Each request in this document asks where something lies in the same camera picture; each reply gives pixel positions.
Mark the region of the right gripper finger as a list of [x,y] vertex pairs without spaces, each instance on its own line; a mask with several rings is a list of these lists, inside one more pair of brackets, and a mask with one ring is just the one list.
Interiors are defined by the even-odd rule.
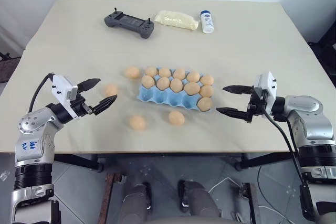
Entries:
[[219,113],[229,116],[231,118],[241,119],[249,122],[248,112],[239,111],[238,109],[228,107],[216,108],[216,110]]
[[242,85],[230,85],[223,87],[223,90],[233,94],[252,94],[254,91],[254,87],[242,86]]

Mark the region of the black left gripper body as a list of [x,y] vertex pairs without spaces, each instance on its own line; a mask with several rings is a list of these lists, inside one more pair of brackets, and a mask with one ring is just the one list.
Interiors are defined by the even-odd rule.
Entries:
[[92,107],[85,104],[85,98],[78,94],[76,98],[70,101],[70,112],[68,112],[70,118],[78,118],[83,117],[86,114],[92,114]]

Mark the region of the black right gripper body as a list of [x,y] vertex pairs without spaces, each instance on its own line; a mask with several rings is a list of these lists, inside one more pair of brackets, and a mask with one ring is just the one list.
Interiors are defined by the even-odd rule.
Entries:
[[246,122],[251,123],[253,116],[264,115],[264,110],[266,110],[266,105],[268,103],[268,97],[269,94],[267,90],[253,87],[250,101],[247,106]]

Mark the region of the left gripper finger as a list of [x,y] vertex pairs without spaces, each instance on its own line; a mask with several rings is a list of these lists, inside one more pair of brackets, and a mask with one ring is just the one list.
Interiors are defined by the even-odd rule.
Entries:
[[101,81],[101,79],[99,79],[99,78],[91,78],[91,79],[85,80],[85,81],[77,84],[77,92],[82,93],[82,92],[88,91],[88,90],[92,89],[100,81]]
[[114,103],[114,101],[117,99],[117,97],[118,97],[118,95],[115,94],[115,95],[106,97],[105,99],[101,100],[98,105],[91,108],[93,114],[98,115],[101,112],[108,109]]

